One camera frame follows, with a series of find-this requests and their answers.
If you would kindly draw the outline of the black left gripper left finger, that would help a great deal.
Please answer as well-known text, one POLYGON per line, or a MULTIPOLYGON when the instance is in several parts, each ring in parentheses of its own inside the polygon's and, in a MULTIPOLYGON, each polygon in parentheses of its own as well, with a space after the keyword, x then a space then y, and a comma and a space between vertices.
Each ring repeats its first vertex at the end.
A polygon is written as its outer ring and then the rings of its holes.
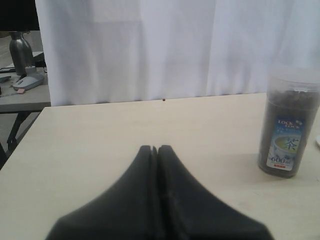
POLYGON ((48 240, 161 240, 157 150, 143 145, 125 173, 100 196, 61 217, 48 240))

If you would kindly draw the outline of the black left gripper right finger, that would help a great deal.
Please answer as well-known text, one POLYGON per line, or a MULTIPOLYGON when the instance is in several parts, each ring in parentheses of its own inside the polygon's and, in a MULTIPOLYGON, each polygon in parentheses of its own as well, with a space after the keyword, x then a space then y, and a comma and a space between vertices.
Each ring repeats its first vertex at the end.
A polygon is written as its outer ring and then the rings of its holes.
POLYGON ((168 240, 272 240, 261 222, 230 207, 188 171, 173 148, 157 155, 157 184, 168 240))

